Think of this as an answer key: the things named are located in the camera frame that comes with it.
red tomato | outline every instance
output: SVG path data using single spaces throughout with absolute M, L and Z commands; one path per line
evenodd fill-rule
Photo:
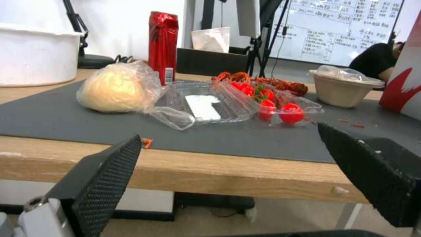
M 250 84 L 247 84 L 247 83 L 241 84 L 241 89 L 247 89 L 247 90 L 254 91 L 254 88 Z
M 254 96 L 254 90 L 253 90 L 253 87 L 248 87 L 248 86 L 245 86 L 245 87 L 243 87 L 243 88 L 241 89 L 241 91 L 242 91 L 244 94 L 248 95 L 249 97 L 253 97 L 253 96 Z
M 270 101 L 273 101 L 275 99 L 275 95 L 273 94 L 273 91 L 270 89 L 264 89 L 260 92 L 262 96 L 266 96 L 266 98 Z
M 233 81 L 233 82 L 231 82 L 231 85 L 233 86 L 233 87 L 235 87 L 235 88 L 237 88 L 237 89 L 239 89 L 239 90 L 241 90 L 242 88 L 242 85 L 240 84 L 240 83 L 238 83 L 238 82 L 235 82 L 235 81 Z
M 270 100 L 264 100 L 260 103 L 259 118 L 263 121 L 270 121 L 273 114 L 270 112 L 276 111 L 275 103 Z
M 304 119 L 303 109 L 296 104 L 288 103 L 281 108 L 281 111 L 286 112 L 279 114 L 279 117 L 286 124 L 294 124 Z

dough ball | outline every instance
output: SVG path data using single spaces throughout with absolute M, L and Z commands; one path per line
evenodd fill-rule
M 105 68 L 85 81 L 76 98 L 83 106 L 101 112 L 139 111 L 146 97 L 140 77 L 118 67 Z

cooked crayfish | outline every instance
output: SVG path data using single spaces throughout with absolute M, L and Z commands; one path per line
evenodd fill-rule
M 222 72 L 217 77 L 212 77 L 213 81 L 240 81 L 243 83 L 250 83 L 251 81 L 269 84 L 274 86 L 277 90 L 285 91 L 289 90 L 291 94 L 296 96 L 304 96 L 307 94 L 309 88 L 299 82 L 287 82 L 275 78 L 263 78 L 263 77 L 255 77 L 251 78 L 250 75 L 246 72 L 237 72 L 231 74 L 229 72 Z

red and white box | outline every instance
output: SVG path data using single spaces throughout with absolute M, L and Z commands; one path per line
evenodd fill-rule
M 384 89 L 380 105 L 421 120 L 421 11 Z

red drink can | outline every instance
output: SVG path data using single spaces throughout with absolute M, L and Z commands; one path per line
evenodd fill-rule
M 153 11 L 149 17 L 149 66 L 159 72 L 161 85 L 175 81 L 177 35 L 176 15 Z

